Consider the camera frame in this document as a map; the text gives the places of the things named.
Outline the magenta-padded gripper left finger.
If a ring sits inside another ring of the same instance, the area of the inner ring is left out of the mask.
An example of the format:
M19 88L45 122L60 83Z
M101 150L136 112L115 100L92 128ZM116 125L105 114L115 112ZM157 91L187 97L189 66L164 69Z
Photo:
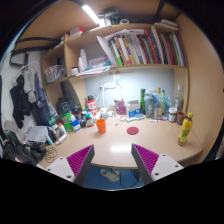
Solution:
M90 145L67 158L59 157L46 170L76 185L82 186L94 155L94 146Z

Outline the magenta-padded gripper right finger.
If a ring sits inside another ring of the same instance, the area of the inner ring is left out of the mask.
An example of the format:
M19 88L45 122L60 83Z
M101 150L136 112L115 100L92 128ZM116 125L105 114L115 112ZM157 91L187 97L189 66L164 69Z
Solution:
M158 155L137 144L132 144L131 154L145 185L183 169L183 166L168 154Z

